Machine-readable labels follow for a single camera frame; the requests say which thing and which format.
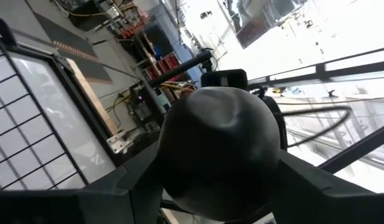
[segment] grid panel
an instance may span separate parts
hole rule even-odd
[[[33,92],[2,48],[0,189],[58,189],[72,182],[74,187],[87,184]]]

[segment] pipe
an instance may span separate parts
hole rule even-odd
[[[331,157],[318,168],[334,174],[384,144],[384,126]]]
[[[176,66],[171,71],[162,74],[159,78],[157,78],[155,80],[151,80],[149,82],[149,84],[152,88],[157,87],[157,86],[161,85],[162,83],[168,81],[169,79],[174,78],[175,76],[177,76],[183,72],[188,71],[190,68],[193,68],[194,66],[196,66],[200,63],[204,63],[204,62],[210,60],[211,57],[212,57],[211,52],[209,50],[205,50],[205,51],[199,53],[198,55],[196,55],[196,57],[186,61],[185,63],[182,63],[182,64]]]
[[[157,99],[157,94],[154,92],[152,87],[149,85],[148,81],[142,77],[142,82],[145,86],[146,91],[148,92],[149,96],[152,98],[154,104],[156,105],[157,109],[159,110],[161,115],[164,115],[167,111],[166,109],[161,105],[160,101]]]

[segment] black metal frame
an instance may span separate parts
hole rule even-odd
[[[63,142],[62,138],[59,136],[59,133],[58,133],[58,132],[56,131],[56,129],[54,128],[53,124],[52,124],[51,121],[49,120],[49,117],[46,115],[44,109],[43,109],[43,108],[41,107],[41,105],[39,104],[39,102],[38,102],[36,96],[33,94],[31,88],[28,86],[26,80],[25,80],[24,77],[21,75],[19,69],[17,68],[16,64],[14,63],[14,61],[13,61],[12,58],[11,58],[11,56],[9,55],[9,52],[6,50],[5,46],[3,45],[3,43],[2,43],[1,41],[0,41],[0,49],[1,49],[1,51],[2,51],[2,54],[0,54],[0,57],[5,57],[5,58],[6,58],[7,62],[9,63],[9,65],[11,66],[11,68],[13,69],[13,71],[14,71],[14,73],[15,73],[14,75],[11,75],[11,76],[9,76],[9,77],[7,77],[7,78],[1,80],[1,81],[0,81],[0,84],[1,84],[1,83],[4,83],[5,81],[7,81],[7,80],[9,80],[9,79],[12,79],[12,78],[17,77],[17,78],[20,80],[20,82],[22,83],[23,87],[24,87],[24,88],[26,89],[26,91],[27,91],[27,94],[21,96],[20,98],[17,98],[16,100],[14,100],[14,101],[12,101],[12,102],[9,102],[9,103],[5,103],[5,102],[3,101],[3,99],[1,98],[1,96],[0,96],[0,104],[3,105],[2,107],[0,107],[0,110],[4,110],[4,111],[7,113],[7,115],[9,116],[10,120],[11,120],[11,121],[14,123],[14,125],[15,125],[13,128],[11,128],[11,129],[9,129],[9,130],[7,130],[7,131],[1,133],[0,136],[2,136],[2,135],[4,135],[4,134],[8,133],[9,131],[12,131],[12,130],[15,130],[15,129],[16,129],[16,130],[21,134],[23,140],[24,140],[25,143],[27,144],[27,147],[25,147],[24,149],[21,149],[19,152],[15,153],[15,154],[13,154],[13,155],[11,155],[11,156],[9,156],[9,157],[6,156],[5,152],[4,152],[4,151],[1,149],[1,147],[0,147],[0,152],[1,152],[1,154],[4,156],[4,160],[1,161],[0,163],[7,161],[7,162],[9,163],[9,165],[12,166],[11,163],[10,163],[10,160],[9,160],[11,157],[14,157],[15,155],[17,155],[17,154],[19,154],[19,153],[25,151],[26,149],[30,149],[30,151],[33,153],[34,157],[37,159],[37,161],[38,161],[38,163],[39,163],[39,165],[40,165],[40,166],[38,166],[36,169],[34,169],[34,170],[32,170],[31,172],[27,173],[26,175],[23,175],[22,177],[21,177],[21,176],[17,173],[17,171],[14,169],[14,173],[15,173],[17,179],[16,179],[15,181],[9,183],[8,185],[4,186],[2,189],[5,189],[6,187],[8,187],[8,186],[10,186],[10,185],[12,185],[12,184],[14,184],[14,183],[16,183],[17,181],[21,181],[23,178],[27,177],[28,175],[30,175],[31,173],[33,173],[33,172],[35,172],[36,170],[39,170],[39,169],[43,169],[44,172],[45,172],[45,174],[46,174],[47,177],[49,178],[49,180],[50,180],[50,182],[51,182],[51,184],[52,184],[51,189],[52,189],[52,188],[57,188],[58,184],[62,183],[64,180],[61,181],[61,182],[59,182],[59,183],[55,183],[54,180],[53,180],[53,178],[52,178],[52,177],[49,175],[49,173],[47,172],[45,166],[46,166],[47,164],[49,164],[50,162],[56,160],[57,158],[63,156],[63,155],[66,155],[66,156],[70,159],[70,162],[71,162],[72,165],[74,166],[74,169],[76,170],[76,173],[78,173],[78,174],[80,175],[80,177],[81,177],[82,181],[84,182],[84,184],[85,184],[85,185],[89,184],[89,182],[87,181],[87,178],[83,175],[81,169],[79,168],[79,166],[78,166],[77,163],[75,162],[73,156],[70,154],[70,151],[67,149],[67,146],[66,146],[65,143]],[[13,115],[11,114],[11,112],[9,111],[9,109],[8,109],[7,106],[9,106],[9,105],[11,105],[12,103],[17,102],[17,101],[19,101],[19,100],[21,100],[21,99],[23,99],[23,98],[25,98],[25,97],[27,97],[27,96],[29,96],[29,97],[32,99],[32,101],[35,103],[37,109],[39,110],[39,114],[37,114],[37,115],[35,115],[35,116],[33,116],[33,117],[27,119],[26,121],[23,121],[22,123],[17,123],[16,120],[15,120],[15,118],[13,117]],[[26,136],[25,136],[23,130],[22,130],[20,127],[21,127],[21,125],[26,124],[27,122],[32,121],[33,119],[38,118],[39,116],[43,117],[44,121],[46,122],[46,124],[48,125],[49,129],[51,130],[51,133],[48,134],[47,136],[43,137],[42,139],[39,139],[38,141],[33,142],[33,143],[31,144],[31,143],[29,142],[29,140],[26,138]],[[61,146],[62,149],[64,150],[64,153],[60,154],[59,156],[53,158],[52,160],[50,160],[50,161],[48,161],[48,162],[42,163],[42,161],[41,161],[41,160],[39,159],[39,157],[37,156],[36,152],[33,150],[33,145],[37,144],[38,142],[43,141],[44,139],[46,139],[46,138],[48,138],[48,137],[50,137],[50,136],[52,136],[52,135],[55,136],[56,140],[59,142],[60,146]]]
[[[57,78],[66,89],[67,93],[70,95],[71,99],[77,106],[77,109],[85,118],[85,121],[88,123],[89,127],[95,134],[96,138],[102,145],[103,149],[113,164],[116,167],[120,166],[122,164],[121,159],[115,156],[106,141],[111,137],[110,130],[108,129],[106,123],[103,121],[99,112],[96,110],[91,99],[89,99],[88,95],[85,93],[85,90],[74,76],[73,70],[67,64],[67,61],[61,56],[54,55],[49,52],[44,52],[43,50],[35,49],[24,44],[17,44],[16,46],[6,45],[5,48],[8,52],[43,60],[51,66],[52,70],[57,75]]]
[[[383,62],[377,62],[377,63],[370,63],[367,65],[359,65],[359,66],[350,67],[350,68],[341,68],[341,69],[331,70],[331,71],[327,71],[325,69],[326,65],[329,63],[332,63],[332,62],[340,62],[340,61],[347,60],[350,58],[355,58],[355,57],[364,56],[364,55],[370,55],[370,54],[379,53],[379,52],[383,52],[383,51],[384,51],[384,48],[371,50],[368,52],[364,52],[364,53],[360,53],[360,54],[356,54],[356,55],[351,55],[348,57],[342,57],[342,58],[338,58],[335,60],[330,60],[328,62],[318,63],[315,65],[308,65],[305,67],[296,68],[296,69],[288,70],[285,72],[279,72],[279,73],[275,73],[275,74],[268,75],[268,76],[261,77],[261,78],[255,78],[253,80],[248,81],[248,85],[249,85],[250,89],[255,89],[255,88],[259,88],[259,86],[287,87],[287,86],[293,86],[293,85],[313,84],[312,82],[314,80],[319,80],[320,81],[319,83],[329,83],[329,82],[334,82],[333,80],[331,80],[331,78],[335,78],[335,77],[343,77],[346,75],[358,75],[358,74],[372,73],[372,72],[383,72],[384,71],[384,61]],[[310,68],[310,67],[314,67],[316,69],[316,72],[310,73],[310,74],[299,75],[296,77],[271,80],[271,78],[273,78],[276,75],[282,75],[282,74],[285,74],[288,72],[295,72],[295,71],[302,70],[305,68]]]
[[[384,126],[375,132],[369,134],[359,142],[339,152],[334,157],[325,161],[318,168],[334,174],[351,163],[359,160],[368,153],[374,151],[376,148],[384,144]]]

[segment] wire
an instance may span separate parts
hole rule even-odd
[[[121,99],[118,103],[115,103],[113,106],[110,106],[109,108],[106,108],[107,112],[110,112],[113,110],[116,106],[118,106],[120,103],[128,101],[128,98],[130,98],[131,95],[125,96],[123,99]]]
[[[265,96],[265,89],[259,84],[255,85],[255,87],[256,89],[250,90],[251,94],[257,95],[260,99],[262,99]]]
[[[323,103],[278,103],[278,105],[328,105],[328,104],[337,104],[337,103],[355,103],[362,101],[370,101],[370,100],[383,100],[384,97],[378,98],[370,98],[370,99],[360,99],[360,100],[349,100],[349,101],[331,101],[331,102],[323,102]]]
[[[119,124],[117,125],[117,128],[119,128],[121,126],[121,120],[118,118],[117,113],[116,113],[116,102],[117,102],[118,99],[119,99],[119,97],[117,97],[115,99],[115,102],[113,103],[113,112],[115,114],[115,117],[116,117],[117,121],[119,122]]]
[[[112,92],[112,93],[109,93],[109,94],[106,94],[106,95],[103,95],[103,96],[99,96],[98,98],[103,98],[103,97],[106,97],[106,96],[113,96],[113,95],[116,95],[118,93],[125,93],[126,91],[128,91],[129,88],[127,89],[123,89],[123,90],[118,90],[118,91],[115,91],[115,92]]]
[[[215,60],[215,68],[214,68],[214,71],[216,71],[217,68],[218,68],[218,60],[217,60],[214,56],[212,56],[212,58]]]
[[[106,97],[105,99],[101,99],[100,101],[101,101],[101,102],[104,102],[104,101],[106,101],[106,100],[109,100],[111,97],[116,96],[117,94],[122,94],[122,93],[120,92],[120,93],[112,94],[111,96],[108,96],[108,97]]]
[[[188,88],[179,87],[179,86],[175,86],[175,85],[168,85],[168,84],[161,84],[161,85],[165,86],[165,87],[169,87],[169,88],[175,88],[175,89],[178,89],[178,90],[194,91],[194,90],[191,90],[191,89],[188,89]]]
[[[373,114],[373,115],[366,115],[366,116],[354,116],[354,118],[371,118],[376,116],[384,116],[383,114]],[[319,118],[319,119],[340,119],[340,117],[320,117],[320,116],[296,116],[298,118]]]
[[[55,4],[56,4],[56,6],[61,10],[61,12],[63,13],[63,15],[64,15],[65,17],[68,17],[69,13],[68,13],[68,10],[67,10],[66,6],[65,6],[62,2],[60,2],[60,1],[58,1],[58,0],[54,0],[54,2],[55,2]]]
[[[131,8],[134,8],[134,7],[137,7],[137,6],[127,6],[127,7],[124,7],[122,9],[120,9],[120,11],[125,11],[127,9],[131,9]],[[72,13],[64,8],[60,8],[60,10],[63,12],[63,13],[68,13],[72,16],[78,16],[78,17],[90,17],[90,16],[102,16],[102,15],[106,15],[106,14],[109,14],[109,12],[99,12],[99,13],[95,13],[95,14],[77,14],[77,13]]]
[[[125,135],[127,135],[127,134],[129,134],[129,133],[131,133],[131,132],[133,132],[133,131],[136,131],[136,130],[138,130],[139,128],[143,128],[144,126],[145,126],[145,124],[141,124],[141,125],[139,125],[138,127],[135,127],[135,128],[133,128],[133,129],[131,129],[131,130],[125,132]]]
[[[135,40],[133,39],[117,39],[118,41],[131,41],[131,42],[135,42]]]
[[[164,84],[182,84],[182,85],[190,85],[192,87],[194,87],[195,89],[198,89],[196,84],[194,83],[188,83],[188,82],[170,82],[170,81],[167,81],[165,82]]]
[[[313,139],[318,138],[318,137],[322,136],[323,134],[328,133],[329,131],[337,128],[344,121],[346,121],[348,119],[348,117],[351,114],[352,108],[349,106],[330,106],[330,107],[326,107],[326,108],[316,108],[316,109],[309,109],[309,110],[297,110],[297,111],[275,113],[274,115],[286,117],[286,116],[296,116],[296,115],[300,115],[300,114],[320,113],[320,112],[339,111],[339,110],[344,110],[345,114],[338,122],[334,123],[333,125],[330,125],[328,128],[325,128],[323,131],[321,131],[321,132],[319,132],[319,133],[317,133],[317,134],[315,134],[309,138],[306,138],[300,142],[297,142],[297,143],[294,143],[294,144],[288,146],[288,148],[290,148],[290,147],[299,146],[299,145],[304,144],[306,142],[312,141]]]

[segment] wooden board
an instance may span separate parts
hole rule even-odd
[[[118,129],[117,129],[115,123],[111,120],[110,115],[107,113],[107,111],[103,107],[102,103],[100,102],[99,98],[96,96],[95,92],[92,90],[92,87],[88,83],[87,79],[84,77],[84,74],[80,71],[79,67],[77,66],[77,64],[72,59],[68,58],[67,61],[70,64],[70,66],[73,68],[75,77],[80,82],[85,93],[91,99],[91,102],[95,106],[96,110],[99,112],[103,121],[106,123],[111,134],[112,135],[117,134]]]

